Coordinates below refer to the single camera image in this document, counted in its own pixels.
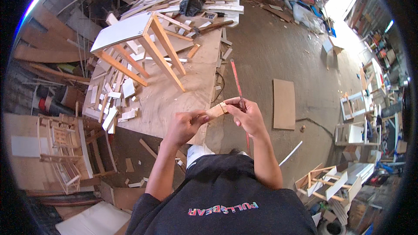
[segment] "hammer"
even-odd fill
[[[196,36],[200,37],[202,34],[204,34],[206,32],[209,32],[210,30],[213,30],[213,29],[216,29],[216,28],[219,28],[219,27],[223,27],[223,26],[227,26],[227,25],[230,25],[232,23],[234,23],[233,20],[228,20],[228,21],[221,22],[221,23],[212,23],[212,24],[210,24],[206,27],[203,27],[201,29],[199,29],[197,27],[193,27],[193,30],[196,33]]]

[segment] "workbench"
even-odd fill
[[[163,138],[175,112],[188,112],[196,109],[208,110],[214,90],[221,35],[222,29],[215,29],[195,38],[193,43],[200,44],[201,47],[187,63],[183,63],[185,76],[180,77],[179,72],[173,69],[185,88],[184,93],[176,89],[153,60],[146,60],[145,70],[150,75],[150,78],[147,79],[148,86],[138,86],[135,96],[139,100],[133,102],[129,99],[127,107],[121,107],[120,111],[120,113],[123,113],[132,110],[132,108],[139,108],[138,116],[129,121],[120,122],[117,126]],[[186,58],[185,56],[189,50],[190,48],[178,52],[179,58]],[[95,70],[91,78],[96,75],[98,73]],[[98,80],[91,80],[90,84],[94,85]],[[91,93],[87,92],[86,100],[90,100],[90,95]],[[85,113],[86,108],[87,102],[83,106],[83,115],[89,116]],[[203,145],[206,127],[206,124],[202,125],[188,143]]]

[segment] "right hand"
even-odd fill
[[[264,138],[268,133],[257,103],[245,98],[243,99],[246,112],[242,112],[238,108],[241,100],[240,97],[234,97],[224,101],[227,104],[227,111],[234,116],[234,122],[237,126],[243,126],[251,138]]]

